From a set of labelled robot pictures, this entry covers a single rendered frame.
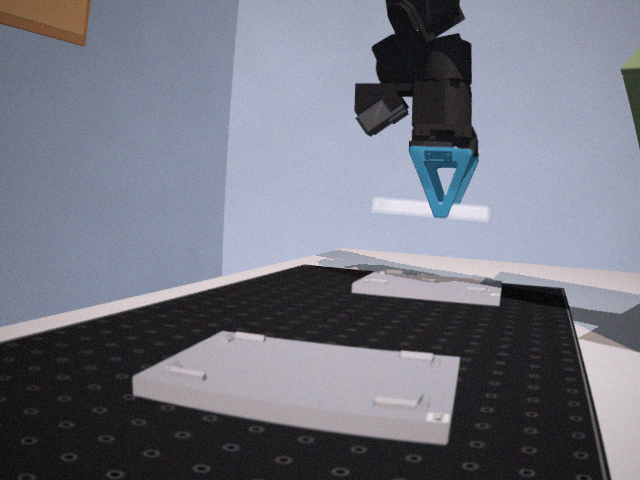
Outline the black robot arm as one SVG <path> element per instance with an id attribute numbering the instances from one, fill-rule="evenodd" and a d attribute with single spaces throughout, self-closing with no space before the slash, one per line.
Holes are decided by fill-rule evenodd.
<path id="1" fill-rule="evenodd" d="M 355 83 L 355 119 L 370 137 L 409 115 L 402 97 L 412 97 L 412 126 L 444 124 L 440 80 L 472 84 L 471 43 L 438 37 L 465 20 L 460 0 L 385 1 L 395 34 L 372 46 L 380 83 Z"/>

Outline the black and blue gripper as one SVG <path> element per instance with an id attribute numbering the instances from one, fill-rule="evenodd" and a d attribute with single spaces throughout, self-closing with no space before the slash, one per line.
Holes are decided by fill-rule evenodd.
<path id="1" fill-rule="evenodd" d="M 461 203 L 479 162 L 479 153 L 477 134 L 472 126 L 470 84 L 459 81 L 456 88 L 450 88 L 450 80 L 440 82 L 445 83 L 444 124 L 413 124 L 414 141 L 409 141 L 409 153 L 433 216 L 447 218 L 453 203 Z M 456 168 L 446 196 L 438 168 Z"/>

